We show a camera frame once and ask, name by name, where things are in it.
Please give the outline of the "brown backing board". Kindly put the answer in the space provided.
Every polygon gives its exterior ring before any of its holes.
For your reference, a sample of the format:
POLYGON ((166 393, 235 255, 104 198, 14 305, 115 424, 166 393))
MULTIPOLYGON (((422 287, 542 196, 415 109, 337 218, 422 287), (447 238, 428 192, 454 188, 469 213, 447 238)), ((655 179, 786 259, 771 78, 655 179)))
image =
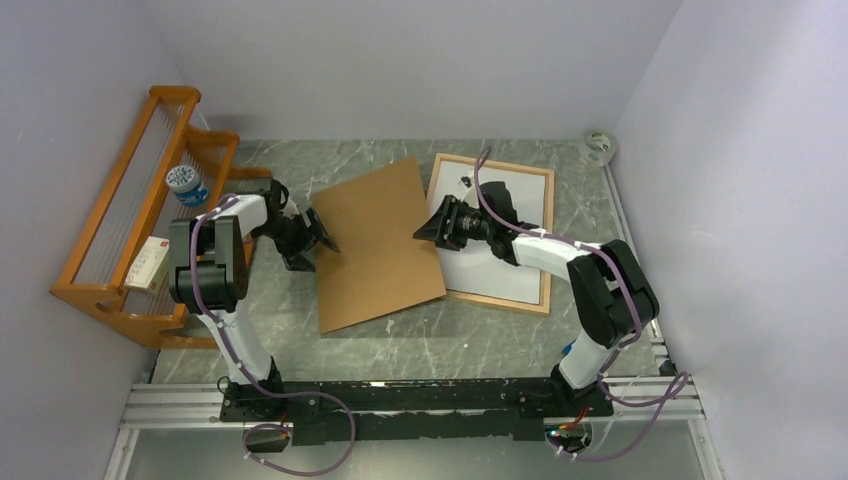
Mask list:
POLYGON ((337 246, 314 254, 321 333, 445 296, 435 246, 413 237, 430 217, 415 158, 319 191, 311 203, 337 246))

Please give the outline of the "light wooden picture frame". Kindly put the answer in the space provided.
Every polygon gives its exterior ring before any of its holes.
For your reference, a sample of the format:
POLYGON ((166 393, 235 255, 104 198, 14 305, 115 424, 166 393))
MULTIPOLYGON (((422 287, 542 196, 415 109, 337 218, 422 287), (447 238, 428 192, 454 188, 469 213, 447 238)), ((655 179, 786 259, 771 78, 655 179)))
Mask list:
POLYGON ((518 264, 512 242, 519 232, 498 222, 478 203, 484 200, 504 220, 527 230, 551 229, 554 223, 555 172, 549 168, 436 155, 427 193, 430 217, 446 195, 478 208, 493 228, 493 238, 469 240, 460 251, 437 247, 447 294, 469 302, 547 315, 551 309, 551 275, 518 264))

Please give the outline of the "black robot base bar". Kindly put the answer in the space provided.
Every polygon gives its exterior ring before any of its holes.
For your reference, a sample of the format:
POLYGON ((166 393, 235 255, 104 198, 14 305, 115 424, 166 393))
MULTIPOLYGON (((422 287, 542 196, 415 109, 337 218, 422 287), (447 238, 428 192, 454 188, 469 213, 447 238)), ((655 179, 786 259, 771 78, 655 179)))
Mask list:
POLYGON ((452 380, 323 381, 283 383, 289 399, 231 402, 219 414, 225 424, 286 425, 295 446, 328 442, 482 438, 542 439, 576 419, 614 413, 596 388, 569 400, 549 377, 452 380))

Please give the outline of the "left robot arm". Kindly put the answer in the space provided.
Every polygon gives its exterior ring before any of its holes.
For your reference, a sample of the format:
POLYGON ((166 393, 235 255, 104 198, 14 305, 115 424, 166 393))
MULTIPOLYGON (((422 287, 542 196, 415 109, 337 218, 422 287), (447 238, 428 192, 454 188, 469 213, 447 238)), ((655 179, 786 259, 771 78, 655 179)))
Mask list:
POLYGON ((168 285, 172 299, 209 330, 225 359, 227 399, 246 401, 258 418, 272 420, 290 396, 239 305, 249 288, 245 244, 258 238, 269 239, 294 272, 315 272, 306 254, 316 245, 339 249, 314 209, 300 209, 281 182, 266 178, 250 190, 225 194, 204 214, 171 222, 168 285))

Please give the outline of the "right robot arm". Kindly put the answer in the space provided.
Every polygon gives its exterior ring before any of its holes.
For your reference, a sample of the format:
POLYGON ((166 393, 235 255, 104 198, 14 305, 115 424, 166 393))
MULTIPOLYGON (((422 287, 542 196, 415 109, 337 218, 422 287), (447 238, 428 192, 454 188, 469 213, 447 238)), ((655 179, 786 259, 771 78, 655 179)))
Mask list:
POLYGON ((581 330, 552 369, 553 408, 572 415, 588 401, 598 378, 626 340, 640 335, 660 313, 660 302, 630 246, 615 239, 581 243, 519 220, 503 181, 462 183, 465 198, 446 195, 413 234, 436 247, 460 251, 471 240, 514 267, 530 267, 569 282, 581 330))

